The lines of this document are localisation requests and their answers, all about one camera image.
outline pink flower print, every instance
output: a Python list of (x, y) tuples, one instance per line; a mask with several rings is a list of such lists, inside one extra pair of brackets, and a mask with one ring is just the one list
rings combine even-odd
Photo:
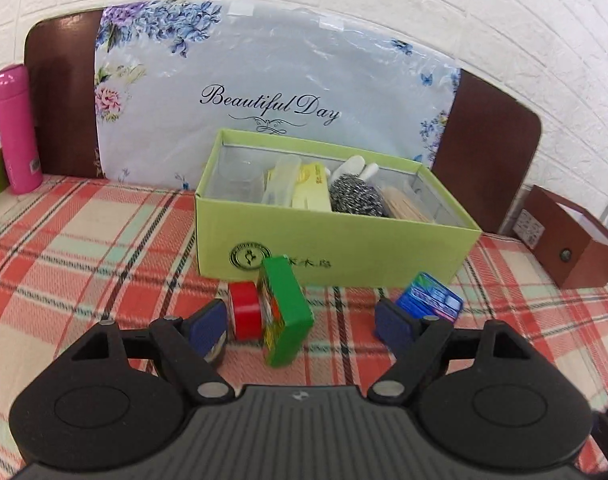
[(95, 113), (106, 121), (116, 120), (122, 111), (122, 97), (114, 88), (100, 83), (95, 88)]

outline blue card pack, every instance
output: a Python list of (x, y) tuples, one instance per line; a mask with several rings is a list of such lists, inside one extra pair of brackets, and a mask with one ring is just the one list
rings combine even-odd
[(455, 322), (463, 301), (433, 276), (420, 272), (395, 303), (416, 319), (439, 316)]

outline screw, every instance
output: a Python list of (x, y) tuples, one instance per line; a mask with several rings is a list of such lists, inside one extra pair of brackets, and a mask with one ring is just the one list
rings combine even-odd
[(559, 259), (567, 264), (571, 261), (572, 254), (571, 249), (562, 249), (561, 253), (559, 253)]
[(381, 397), (399, 397), (404, 393), (404, 384), (397, 381), (380, 381), (373, 385), (373, 391)]
[(224, 383), (211, 381), (210, 383), (200, 384), (197, 392), (206, 399), (219, 399), (228, 394), (228, 386)]

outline pink thermos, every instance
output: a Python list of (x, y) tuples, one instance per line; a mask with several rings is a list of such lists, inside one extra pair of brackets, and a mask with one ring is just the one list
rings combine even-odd
[(0, 141), (6, 174), (15, 194), (42, 183), (29, 99), (28, 70), (23, 64), (0, 70)]

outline blue gripper pad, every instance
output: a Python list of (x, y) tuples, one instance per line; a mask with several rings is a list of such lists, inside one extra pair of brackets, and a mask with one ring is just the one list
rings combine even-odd
[(375, 305), (375, 333), (399, 359), (412, 345), (419, 321), (387, 298)]
[(185, 336), (201, 357), (205, 358), (228, 330), (228, 311), (222, 300), (213, 300), (184, 321)]

